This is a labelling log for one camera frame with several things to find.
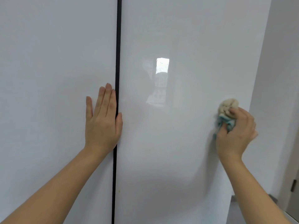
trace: black trim strip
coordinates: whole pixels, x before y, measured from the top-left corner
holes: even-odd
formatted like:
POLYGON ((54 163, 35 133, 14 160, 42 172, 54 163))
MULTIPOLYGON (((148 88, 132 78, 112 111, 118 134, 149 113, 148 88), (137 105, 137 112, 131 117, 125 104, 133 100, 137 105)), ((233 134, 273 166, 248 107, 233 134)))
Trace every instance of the black trim strip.
MULTIPOLYGON (((118 114, 118 97, 119 97, 119 68, 121 60, 121 3, 122 0, 117 0, 117 29, 116 29, 116 66, 115 66, 115 91, 116 91, 116 114, 118 114)), ((113 150, 113 180, 112 180, 112 219, 114 224, 115 215, 115 190, 116 190, 116 160, 117 146, 113 150)))

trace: floor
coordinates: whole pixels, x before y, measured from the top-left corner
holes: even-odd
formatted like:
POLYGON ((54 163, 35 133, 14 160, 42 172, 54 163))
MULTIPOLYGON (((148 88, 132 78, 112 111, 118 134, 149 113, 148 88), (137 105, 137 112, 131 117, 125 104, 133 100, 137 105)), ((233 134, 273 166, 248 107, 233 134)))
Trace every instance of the floor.
MULTIPOLYGON (((299 224, 288 214, 285 215, 292 224, 299 224)), ((246 224, 237 202, 230 204, 226 224, 246 224)))

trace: hand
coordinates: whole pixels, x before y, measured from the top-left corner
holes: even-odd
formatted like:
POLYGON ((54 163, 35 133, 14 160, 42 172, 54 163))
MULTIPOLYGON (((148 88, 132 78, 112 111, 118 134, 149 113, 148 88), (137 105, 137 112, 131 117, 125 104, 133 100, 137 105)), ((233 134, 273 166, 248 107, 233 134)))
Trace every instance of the hand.
POLYGON ((116 146, 123 128, 122 114, 116 114, 116 93, 109 83, 99 90, 92 112, 92 99, 86 97, 85 149, 105 158, 116 146))
POLYGON ((231 132, 227 132, 227 124, 223 123, 217 134, 216 148, 221 162, 242 160, 242 155, 248 144, 258 136, 255 130, 254 118, 242 108, 230 109, 237 118, 236 126, 231 132))

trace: white cabinet door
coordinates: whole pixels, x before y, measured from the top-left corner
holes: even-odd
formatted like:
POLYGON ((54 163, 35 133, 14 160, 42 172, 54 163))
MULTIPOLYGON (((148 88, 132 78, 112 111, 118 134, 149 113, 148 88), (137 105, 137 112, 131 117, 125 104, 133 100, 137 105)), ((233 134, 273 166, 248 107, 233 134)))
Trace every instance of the white cabinet door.
POLYGON ((116 224, 226 222, 212 134, 249 109, 271 0, 123 0, 116 224))
MULTIPOLYGON (((115 83, 117 0, 0 0, 0 221, 84 146, 85 97, 115 83)), ((111 223, 112 154, 65 223, 111 223)))

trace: left hand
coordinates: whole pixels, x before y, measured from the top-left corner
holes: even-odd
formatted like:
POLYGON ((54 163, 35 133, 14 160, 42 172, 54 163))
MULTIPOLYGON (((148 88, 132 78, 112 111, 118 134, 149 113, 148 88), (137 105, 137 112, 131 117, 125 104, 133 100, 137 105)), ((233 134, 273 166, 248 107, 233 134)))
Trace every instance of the left hand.
POLYGON ((85 149, 105 158, 116 146, 123 128, 122 114, 116 114, 116 93, 109 83, 99 90, 92 112, 92 99, 86 97, 85 149))

